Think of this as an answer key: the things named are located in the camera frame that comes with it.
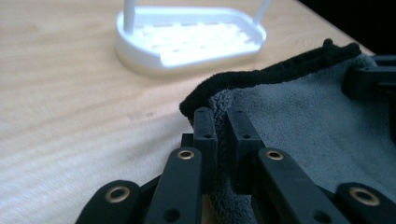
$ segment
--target black plastic part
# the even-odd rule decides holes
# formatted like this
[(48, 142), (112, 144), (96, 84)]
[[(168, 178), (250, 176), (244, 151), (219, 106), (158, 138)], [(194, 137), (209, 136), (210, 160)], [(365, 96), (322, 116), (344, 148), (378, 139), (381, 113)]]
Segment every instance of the black plastic part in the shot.
[(342, 91), (355, 99), (387, 101), (396, 96), (396, 56), (374, 56), (378, 67), (351, 67)]
[(194, 146), (194, 134), (193, 133), (183, 133), (181, 135), (181, 147), (193, 147)]
[(207, 194), (215, 186), (218, 161), (218, 138), (212, 112), (208, 107), (195, 110), (193, 125), (193, 147), (199, 149), (203, 157), (202, 192)]
[(146, 216), (147, 211), (149, 210), (149, 206), (151, 204), (152, 197), (154, 192), (160, 182), (161, 176), (157, 176), (154, 179), (150, 180), (148, 183), (140, 187), (140, 196), (139, 196), (139, 204), (134, 210), (134, 214), (139, 216), (138, 224), (143, 223), (144, 217)]
[(264, 143), (248, 115), (240, 109), (227, 111), (226, 130), (231, 186), (237, 194), (251, 194), (256, 178), (253, 162)]
[(352, 223), (396, 223), (395, 203), (376, 189), (363, 184), (340, 185), (334, 202)]
[(372, 59), (378, 66), (396, 66), (396, 55), (374, 55)]
[(201, 223), (201, 152), (193, 147), (172, 151), (149, 206), (145, 224)]
[(136, 209), (140, 188), (135, 183), (117, 180), (101, 187), (91, 197), (76, 224), (129, 224), (141, 218)]
[(258, 160), (262, 192), (256, 194), (268, 194), (280, 223), (349, 223), (289, 154), (264, 148)]

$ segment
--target hole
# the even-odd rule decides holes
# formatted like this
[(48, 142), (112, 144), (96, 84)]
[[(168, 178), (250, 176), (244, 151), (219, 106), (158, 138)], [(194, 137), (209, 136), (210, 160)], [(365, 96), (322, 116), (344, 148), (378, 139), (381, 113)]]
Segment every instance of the hole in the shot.
[(278, 152), (278, 151), (267, 151), (267, 153), (265, 153), (265, 155), (274, 161), (280, 161), (283, 159), (283, 154)]
[(189, 150), (182, 150), (182, 151), (179, 151), (177, 153), (177, 156), (179, 158), (181, 158), (182, 160), (189, 160), (192, 157), (194, 157), (194, 153), (192, 151), (189, 151)]
[(378, 206), (379, 199), (372, 192), (367, 189), (351, 187), (349, 194), (358, 202), (364, 203), (369, 206)]
[(332, 223), (332, 218), (322, 211), (314, 213), (314, 220), (318, 223)]
[(125, 186), (116, 186), (109, 189), (106, 193), (106, 200), (109, 203), (120, 203), (128, 198), (131, 191)]
[(163, 213), (163, 220), (175, 222), (180, 218), (180, 213), (176, 209), (169, 209)]

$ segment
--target grey microfiber cloth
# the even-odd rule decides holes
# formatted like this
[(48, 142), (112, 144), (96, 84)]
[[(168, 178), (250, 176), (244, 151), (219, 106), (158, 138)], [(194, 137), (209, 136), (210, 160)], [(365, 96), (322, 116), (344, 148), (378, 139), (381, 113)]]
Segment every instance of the grey microfiber cloth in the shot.
[(388, 103), (357, 101), (341, 92), (349, 67), (376, 66), (359, 46), (321, 48), (268, 68), (214, 75), (180, 104), (191, 122), (208, 106), (219, 139), (218, 173), (210, 195), (221, 223), (257, 223), (250, 197), (232, 192), (226, 168), (224, 119), (242, 108), (267, 147), (287, 151), (320, 187), (346, 182), (381, 191), (396, 202), (396, 148), (389, 135)]

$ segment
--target black plastic bracket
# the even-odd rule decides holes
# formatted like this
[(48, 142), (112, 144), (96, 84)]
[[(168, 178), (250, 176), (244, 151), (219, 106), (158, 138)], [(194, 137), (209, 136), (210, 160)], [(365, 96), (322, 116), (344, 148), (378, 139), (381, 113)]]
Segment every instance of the black plastic bracket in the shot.
[(257, 152), (265, 147), (248, 115), (241, 109), (227, 111), (226, 119), (227, 162), (233, 191), (251, 194), (256, 178), (254, 161)]
[(193, 147), (175, 149), (163, 169), (145, 224), (201, 223), (201, 152)]
[(396, 55), (373, 56), (378, 66), (351, 67), (342, 92), (351, 98), (387, 101), (396, 96)]
[[(266, 197), (261, 206), (268, 201), (274, 205), (278, 216), (273, 218), (279, 220), (270, 223), (349, 223), (288, 153), (264, 148), (258, 160), (259, 186), (254, 195), (256, 202)], [(268, 218), (261, 210), (255, 210), (255, 215), (258, 220)]]

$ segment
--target white plastic post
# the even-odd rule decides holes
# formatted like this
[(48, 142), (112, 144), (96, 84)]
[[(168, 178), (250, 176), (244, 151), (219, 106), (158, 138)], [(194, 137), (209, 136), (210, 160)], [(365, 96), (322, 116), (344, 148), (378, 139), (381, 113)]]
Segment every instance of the white plastic post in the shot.
[(134, 6), (136, 0), (124, 0), (124, 32), (128, 35), (134, 33)]
[(253, 25), (257, 25), (260, 23), (260, 20), (264, 16), (265, 11), (270, 5), (270, 2), (271, 0), (262, 0), (262, 4), (260, 5), (259, 11), (257, 12), (256, 16), (253, 18)]

